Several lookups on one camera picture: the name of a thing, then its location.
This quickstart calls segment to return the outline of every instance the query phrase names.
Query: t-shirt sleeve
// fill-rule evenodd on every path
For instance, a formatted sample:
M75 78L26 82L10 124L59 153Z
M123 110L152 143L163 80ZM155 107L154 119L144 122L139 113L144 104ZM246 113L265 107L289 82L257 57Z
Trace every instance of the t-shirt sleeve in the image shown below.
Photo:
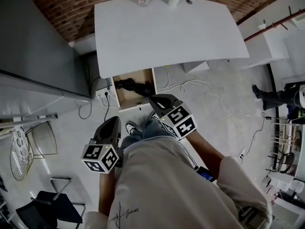
M83 229L107 229L108 216L99 212L88 212L84 216Z
M242 225L252 229L270 227L270 203L258 185L232 157L225 157L221 161L217 185L233 200Z

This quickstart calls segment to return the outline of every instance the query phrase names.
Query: beige t-shirt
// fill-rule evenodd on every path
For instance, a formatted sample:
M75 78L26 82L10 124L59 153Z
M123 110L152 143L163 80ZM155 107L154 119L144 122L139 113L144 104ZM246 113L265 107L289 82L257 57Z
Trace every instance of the beige t-shirt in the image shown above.
M221 161L217 185L194 171L174 138L146 139L124 151L109 217L88 212L84 228L269 228L271 206L233 158Z

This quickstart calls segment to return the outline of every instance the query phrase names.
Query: black boot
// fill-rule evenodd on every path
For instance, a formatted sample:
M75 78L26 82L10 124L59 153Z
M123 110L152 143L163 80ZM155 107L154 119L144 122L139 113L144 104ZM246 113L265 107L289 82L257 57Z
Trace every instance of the black boot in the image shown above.
M259 90L256 85L252 85L252 91L255 94L256 98L260 99L263 91Z

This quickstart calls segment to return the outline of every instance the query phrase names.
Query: black pants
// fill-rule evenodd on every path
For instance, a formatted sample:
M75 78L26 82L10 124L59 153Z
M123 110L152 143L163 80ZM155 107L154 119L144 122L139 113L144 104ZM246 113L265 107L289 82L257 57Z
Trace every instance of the black pants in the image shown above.
M274 92L264 92L260 91L258 97L261 98L264 102L266 109L271 109L275 107L279 107L283 104L287 104L290 106L300 107L300 87L296 86L285 91Z

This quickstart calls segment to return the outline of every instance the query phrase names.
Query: black folding chair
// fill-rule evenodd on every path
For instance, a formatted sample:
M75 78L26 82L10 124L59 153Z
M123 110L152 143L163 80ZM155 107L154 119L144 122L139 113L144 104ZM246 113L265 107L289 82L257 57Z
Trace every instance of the black folding chair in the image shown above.
M64 180L68 183L58 191L54 180ZM76 229L82 223L86 206L82 203L72 203L62 191L70 184L71 178L53 177L50 180L56 193L40 191L32 202L16 210L22 222L29 229L56 229L57 220L77 223ZM74 205L82 206L81 215Z

